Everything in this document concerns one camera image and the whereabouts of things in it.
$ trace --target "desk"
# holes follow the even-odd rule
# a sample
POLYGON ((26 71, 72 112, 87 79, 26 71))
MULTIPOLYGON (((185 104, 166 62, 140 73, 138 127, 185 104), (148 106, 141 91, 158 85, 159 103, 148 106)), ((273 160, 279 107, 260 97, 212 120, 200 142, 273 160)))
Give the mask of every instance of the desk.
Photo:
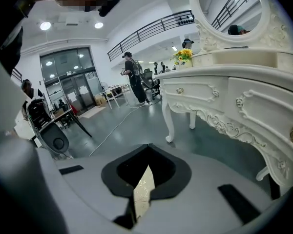
POLYGON ((156 76, 169 135, 175 137, 170 111, 190 113, 191 129, 199 116, 210 127, 246 142, 263 156, 283 188, 293 186, 293 75, 265 66, 222 64, 187 68, 156 76))
POLYGON ((77 117, 74 115, 74 113, 72 112, 72 109, 68 109, 66 110, 63 114, 61 114, 60 116, 57 116, 56 118, 54 118, 52 121, 54 122, 58 122, 59 120, 61 120, 63 117, 65 116, 71 116, 72 119, 77 123, 77 125, 86 133, 88 134, 90 137, 92 137, 92 135, 86 130, 86 128, 79 122, 79 120, 77 119, 77 117))
POLYGON ((118 108, 120 108, 120 107, 119 107, 119 104, 118 104, 118 102, 117 102, 117 100, 116 100, 116 98, 119 97, 119 96, 121 96, 121 95, 124 95, 124 96, 125 96, 125 99, 126 99, 126 102, 128 102, 127 97, 126 97, 126 94, 125 94, 125 91, 123 92, 124 86, 125 86, 124 84, 123 84, 123 85, 114 86, 114 87, 108 88, 108 90, 106 90, 106 91, 104 91, 104 92, 102 93, 102 94, 105 94, 105 95, 106 95, 106 100, 107 100, 107 102, 108 102, 108 105, 109 105, 110 109, 112 109, 112 106, 111 106, 111 103, 110 103, 111 100, 115 100, 116 105, 118 106, 118 108), (121 88, 122 92, 119 93, 119 94, 117 94, 116 96, 114 96, 114 94, 113 94, 113 90, 115 90, 115 89, 117 89, 117 88, 121 88), (111 94, 112 94, 112 98, 109 98, 109 97, 107 96, 107 93, 111 93, 111 94))

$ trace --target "ceiling light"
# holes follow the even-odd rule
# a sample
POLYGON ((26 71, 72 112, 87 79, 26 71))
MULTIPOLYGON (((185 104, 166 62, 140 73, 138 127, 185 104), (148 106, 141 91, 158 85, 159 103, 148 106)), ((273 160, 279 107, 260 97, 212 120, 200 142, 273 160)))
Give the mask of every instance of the ceiling light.
POLYGON ((50 27, 51 27, 51 23, 48 21, 45 21, 42 24, 40 24, 41 30, 48 30, 50 27))
POLYGON ((97 22, 97 23, 94 25, 94 27, 95 27, 96 29, 101 29, 101 28, 103 27, 103 23, 102 23, 102 22, 97 22))

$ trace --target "white cable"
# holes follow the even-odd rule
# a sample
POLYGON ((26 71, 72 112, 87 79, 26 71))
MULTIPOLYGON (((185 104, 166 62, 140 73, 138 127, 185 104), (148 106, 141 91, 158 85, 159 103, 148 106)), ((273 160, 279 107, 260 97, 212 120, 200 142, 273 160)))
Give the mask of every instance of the white cable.
POLYGON ((139 108, 141 108, 141 107, 144 107, 144 105, 143 106, 140 106, 140 107, 137 107, 135 110, 132 110, 129 114, 127 114, 126 116, 125 116, 125 118, 123 119, 123 121, 121 122, 121 123, 119 123, 113 130, 112 130, 112 132, 110 132, 109 133, 109 135, 105 138, 105 140, 103 140, 103 142, 100 144, 100 145, 98 145, 93 151, 92 151, 92 153, 89 155, 89 157, 107 140, 107 138, 115 131, 115 129, 118 127, 118 126, 120 126, 124 121, 125 121, 125 119, 131 114, 131 113, 133 113, 133 112, 135 112, 136 110, 138 110, 139 108))

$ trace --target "black railing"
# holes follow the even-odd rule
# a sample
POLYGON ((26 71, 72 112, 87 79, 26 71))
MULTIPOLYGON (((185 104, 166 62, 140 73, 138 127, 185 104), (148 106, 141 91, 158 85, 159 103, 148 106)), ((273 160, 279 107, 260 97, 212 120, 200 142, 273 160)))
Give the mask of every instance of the black railing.
POLYGON ((12 75, 13 75, 17 80, 19 80, 20 82, 22 82, 22 79, 21 79, 22 75, 21 75, 21 73, 20 73, 17 69, 13 69, 13 70, 12 70, 12 75))
POLYGON ((191 10, 178 12, 151 22, 132 33, 108 52, 109 60, 114 60, 117 56, 126 52, 126 50, 156 34, 191 23, 194 23, 194 15, 191 10))
POLYGON ((218 30, 245 2, 248 0, 228 0, 211 25, 218 30))

